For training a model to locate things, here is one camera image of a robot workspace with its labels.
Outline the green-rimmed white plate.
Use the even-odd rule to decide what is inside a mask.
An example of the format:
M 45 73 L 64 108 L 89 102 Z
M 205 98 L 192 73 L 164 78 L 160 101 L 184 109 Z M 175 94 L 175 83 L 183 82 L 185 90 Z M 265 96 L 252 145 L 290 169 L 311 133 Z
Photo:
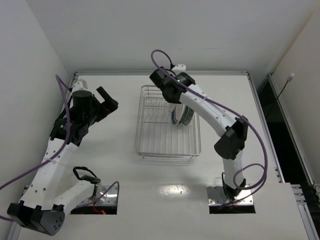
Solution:
M 172 112 L 174 111 L 175 107 L 176 107 L 176 104 L 175 104 L 175 103 L 168 103 L 167 111 L 168 111 L 169 113 L 172 113 Z
M 171 123 L 173 125 L 182 124 L 185 119 L 186 105 L 185 104 L 173 104 L 171 108 Z

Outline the white plate with dark rim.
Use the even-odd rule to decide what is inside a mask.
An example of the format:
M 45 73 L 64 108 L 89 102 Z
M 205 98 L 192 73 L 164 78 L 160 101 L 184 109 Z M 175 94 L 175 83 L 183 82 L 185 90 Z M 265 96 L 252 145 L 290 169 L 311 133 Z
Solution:
M 189 108 L 188 108 L 188 111 L 187 111 L 187 114 L 186 114 L 186 117 L 185 117 L 185 119 L 184 119 L 184 121 L 183 121 L 183 124 L 184 124 L 185 126 L 189 125 L 190 122 L 191 122 L 192 119 L 193 119 L 193 116 L 194 116 L 194 110 L 189 107 Z

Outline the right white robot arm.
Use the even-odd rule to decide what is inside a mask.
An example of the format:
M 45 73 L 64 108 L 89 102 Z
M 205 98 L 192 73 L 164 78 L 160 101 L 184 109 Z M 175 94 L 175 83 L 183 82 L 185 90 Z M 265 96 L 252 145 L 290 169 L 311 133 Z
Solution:
M 220 137 L 214 149 L 223 161 L 223 190 L 228 199 L 235 200 L 241 192 L 240 188 L 246 186 L 246 179 L 241 169 L 248 125 L 234 114 L 227 113 L 222 108 L 209 103 L 210 98 L 185 72 L 173 78 L 157 69 L 149 78 L 161 90 L 162 96 L 168 103 L 188 106 Z

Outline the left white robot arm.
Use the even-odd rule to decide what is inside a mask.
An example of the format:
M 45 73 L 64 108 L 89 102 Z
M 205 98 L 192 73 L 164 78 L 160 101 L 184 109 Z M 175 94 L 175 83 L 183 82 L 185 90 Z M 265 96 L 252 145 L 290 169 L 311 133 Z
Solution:
M 88 134 L 89 127 L 118 108 L 118 102 L 103 87 L 96 91 L 103 102 L 85 87 L 73 90 L 72 106 L 66 106 L 65 112 L 55 120 L 46 154 L 34 179 L 19 202 L 11 203 L 7 209 L 7 214 L 21 227 L 54 236 L 72 210 L 86 206 L 87 199 L 94 204 L 102 198 L 98 193 L 101 180 L 92 174 L 77 175 L 77 183 L 57 195 L 68 162 Z

